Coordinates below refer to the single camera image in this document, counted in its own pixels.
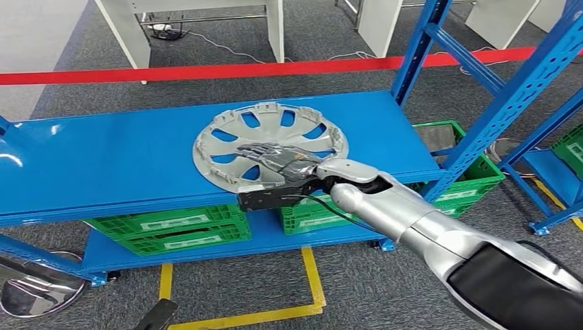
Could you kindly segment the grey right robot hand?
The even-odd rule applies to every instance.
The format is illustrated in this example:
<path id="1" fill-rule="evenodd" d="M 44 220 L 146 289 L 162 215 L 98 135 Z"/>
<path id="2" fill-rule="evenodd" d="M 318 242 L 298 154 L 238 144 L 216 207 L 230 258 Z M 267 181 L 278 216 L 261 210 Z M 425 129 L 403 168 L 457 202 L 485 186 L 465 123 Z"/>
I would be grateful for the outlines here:
<path id="1" fill-rule="evenodd" d="M 281 175 L 286 182 L 313 177 L 314 171 L 323 162 L 322 158 L 305 149 L 271 142 L 242 144 L 234 154 L 262 164 Z"/>

